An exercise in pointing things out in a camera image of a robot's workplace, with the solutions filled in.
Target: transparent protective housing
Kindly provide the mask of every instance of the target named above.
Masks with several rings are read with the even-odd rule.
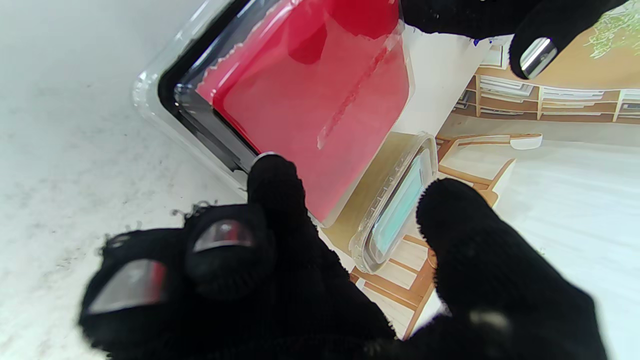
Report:
[[[412,93],[399,9],[398,0],[231,1],[214,19],[194,16],[194,38],[157,94],[232,172],[267,151],[293,161],[309,211],[329,226]]]
[[[394,166],[381,175],[385,177],[384,185],[349,241],[351,257],[361,271],[373,274],[389,260],[406,219],[437,173],[435,139],[424,133],[413,136]]]

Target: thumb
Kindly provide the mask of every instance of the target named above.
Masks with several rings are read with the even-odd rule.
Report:
[[[535,78],[603,13],[624,3],[626,0],[540,2],[516,29],[509,50],[511,70],[521,79]]]

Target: red plastic sheet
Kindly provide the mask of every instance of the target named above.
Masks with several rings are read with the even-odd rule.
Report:
[[[295,162],[307,206],[337,216],[410,93],[397,0],[287,0],[197,92],[258,152]]]

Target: gloved hand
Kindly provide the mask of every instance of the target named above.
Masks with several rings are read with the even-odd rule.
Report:
[[[328,358],[393,339],[318,237],[295,166],[259,159],[248,204],[109,240],[79,324],[114,359]]]
[[[449,314],[408,341],[353,283],[307,215],[295,166],[259,159],[248,204],[195,207],[181,229],[107,241],[79,324],[113,359],[605,359],[591,298],[469,186],[420,200]]]
[[[603,13],[627,0],[402,0],[404,21],[425,33],[473,39],[515,34],[511,70],[535,78]]]

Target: bookshelf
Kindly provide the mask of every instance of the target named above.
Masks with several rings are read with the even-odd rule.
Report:
[[[555,88],[482,73],[473,75],[453,113],[483,119],[640,124],[640,90]]]
[[[592,58],[593,46],[585,45],[596,35],[594,28],[579,34],[535,79],[524,81],[511,69],[481,67],[477,74],[523,81],[535,85],[571,89],[619,90],[640,85],[637,49],[632,44],[611,49],[601,58]],[[616,34],[620,39],[623,34]]]

